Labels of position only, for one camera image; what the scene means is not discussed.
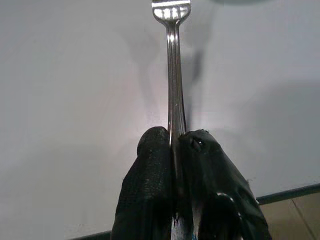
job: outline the fork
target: fork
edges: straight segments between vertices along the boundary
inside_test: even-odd
[[[155,19],[166,27],[168,57],[168,127],[173,165],[174,204],[179,217],[187,216],[186,190],[183,178],[178,138],[186,132],[184,109],[179,26],[191,12],[191,0],[152,0]],[[187,239],[182,232],[189,232],[189,221],[172,224],[171,239]]]

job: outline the tile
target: tile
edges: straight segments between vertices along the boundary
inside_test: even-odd
[[[315,239],[320,240],[320,193],[293,199]]]
[[[312,240],[291,199],[261,206],[273,240]]]

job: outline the fork handle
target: fork handle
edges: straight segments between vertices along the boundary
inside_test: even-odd
[[[181,73],[179,25],[177,22],[167,24],[166,36],[169,81],[168,132],[173,158],[175,192],[176,197],[181,199],[185,195],[185,190],[178,138],[186,132],[186,118]]]

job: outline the dark baseboard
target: dark baseboard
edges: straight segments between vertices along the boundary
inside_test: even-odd
[[[320,192],[320,184],[304,186],[288,191],[282,191],[257,198],[260,205],[271,204],[282,200],[298,198],[304,195],[315,194]]]
[[[300,187],[288,191],[282,191],[266,196],[261,196],[257,198],[257,201],[260,205],[264,204],[271,204],[274,202],[279,202],[287,199],[297,198],[304,195],[314,194],[320,192],[320,184]],[[102,232],[90,236],[83,236],[74,240],[109,240],[110,239],[111,232]]]
[[[74,240],[109,240],[111,236],[111,231],[101,232],[94,235],[82,236]]]

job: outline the fork neck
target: fork neck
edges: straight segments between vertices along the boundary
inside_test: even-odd
[[[166,25],[169,85],[168,132],[170,145],[175,145],[180,135],[186,132],[179,26],[179,22]]]

